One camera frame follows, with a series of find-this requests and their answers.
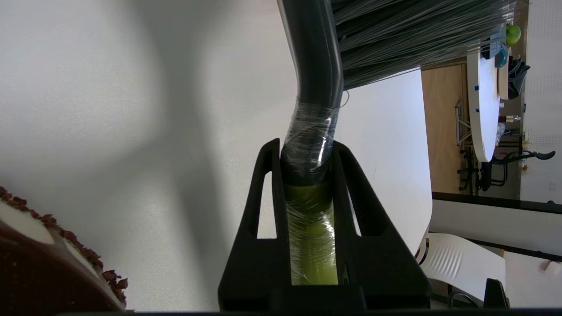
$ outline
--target white chair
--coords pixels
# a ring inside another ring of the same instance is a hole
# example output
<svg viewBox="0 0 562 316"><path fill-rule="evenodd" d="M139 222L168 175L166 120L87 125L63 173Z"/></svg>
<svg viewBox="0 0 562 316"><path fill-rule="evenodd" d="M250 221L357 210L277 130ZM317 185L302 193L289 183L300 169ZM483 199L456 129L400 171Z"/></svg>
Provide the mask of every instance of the white chair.
<svg viewBox="0 0 562 316"><path fill-rule="evenodd" d="M487 278L499 280L505 288L504 258L450 234L429 233L427 240L427 254L420 267L428 278L450 284L481 301Z"/></svg>

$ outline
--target black holder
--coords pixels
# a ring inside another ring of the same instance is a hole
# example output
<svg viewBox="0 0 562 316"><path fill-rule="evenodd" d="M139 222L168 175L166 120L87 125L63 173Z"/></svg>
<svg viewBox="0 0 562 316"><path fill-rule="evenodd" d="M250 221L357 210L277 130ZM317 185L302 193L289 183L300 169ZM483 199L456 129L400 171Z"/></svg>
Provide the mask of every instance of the black holder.
<svg viewBox="0 0 562 316"><path fill-rule="evenodd" d="M351 151L334 142L331 157L338 286L292 286L279 139L265 144L219 286L230 312L360 312L429 308L430 285L394 228ZM276 239L258 239L261 192L270 172ZM361 231L355 232L353 210Z"/></svg>

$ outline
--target white table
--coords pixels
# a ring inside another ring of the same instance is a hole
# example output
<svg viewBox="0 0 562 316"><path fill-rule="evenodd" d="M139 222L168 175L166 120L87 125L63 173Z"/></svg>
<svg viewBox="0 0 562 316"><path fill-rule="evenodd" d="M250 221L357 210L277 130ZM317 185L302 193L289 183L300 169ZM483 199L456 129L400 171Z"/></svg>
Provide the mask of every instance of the white table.
<svg viewBox="0 0 562 316"><path fill-rule="evenodd" d="M494 59L486 60L480 53L466 57L466 78L470 129L474 153L478 161L489 162L496 148L500 96L497 90L497 69Z"/></svg>
<svg viewBox="0 0 562 316"><path fill-rule="evenodd" d="M291 54L273 0L132 3L11 4L0 185L128 277L128 308L216 309L257 153L294 109ZM420 72L351 91L337 139L414 253L432 211Z"/></svg>
<svg viewBox="0 0 562 316"><path fill-rule="evenodd" d="M350 90L339 113L336 140L353 152L415 254L432 212L421 72Z"/></svg>

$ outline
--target black chair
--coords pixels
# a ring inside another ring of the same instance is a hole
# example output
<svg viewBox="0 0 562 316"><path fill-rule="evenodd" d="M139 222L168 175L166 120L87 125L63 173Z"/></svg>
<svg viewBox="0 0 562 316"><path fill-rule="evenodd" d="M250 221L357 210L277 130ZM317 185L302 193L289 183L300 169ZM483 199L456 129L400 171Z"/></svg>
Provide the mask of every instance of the black chair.
<svg viewBox="0 0 562 316"><path fill-rule="evenodd" d="M556 154L555 151L551 151L547 154L541 154L541 153L536 152L536 151L530 152L530 151L526 151L526 150L522 151L522 152L511 152L507 156L505 156L505 158L503 158L503 159L496 159L494 157L492 159L492 161L490 161L490 162L483 162L480 170L478 170L477 168L474 168L471 164L472 155L470 154L470 152L465 152L464 157L469 162L469 165L466 169L461 169L461 170L458 170L457 172L461 173L463 171L466 171L468 173L468 175L467 175L466 179L462 179L462 181L465 182L466 185L464 187L459 187L459 191L463 191L463 190L466 189L466 187L468 186L468 183L472 182L472 174L477 172L477 171L480 172L480 177L477 177L477 179L476 179L476 188L481 189L482 191L487 191L492 186L502 187L502 186L505 185L505 182L507 181L507 165L508 164L510 164L512 162L515 162L515 161L519 161L521 159L528 159L528 158L534 158L534 157L536 157L537 159L540 159L540 160L548 160L548 159L551 159L552 157L554 157L555 154ZM492 166L494 166L494 165L501 165L504 169L504 177L501 180L492 178Z"/></svg>

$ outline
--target green handle section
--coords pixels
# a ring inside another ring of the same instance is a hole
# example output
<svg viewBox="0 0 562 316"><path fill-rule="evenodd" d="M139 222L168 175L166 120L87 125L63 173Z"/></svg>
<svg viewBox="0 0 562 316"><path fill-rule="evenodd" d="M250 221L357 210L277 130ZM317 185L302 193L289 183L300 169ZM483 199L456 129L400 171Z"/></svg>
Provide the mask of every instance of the green handle section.
<svg viewBox="0 0 562 316"><path fill-rule="evenodd" d="M284 186L293 285L337 285L334 208L329 183Z"/></svg>

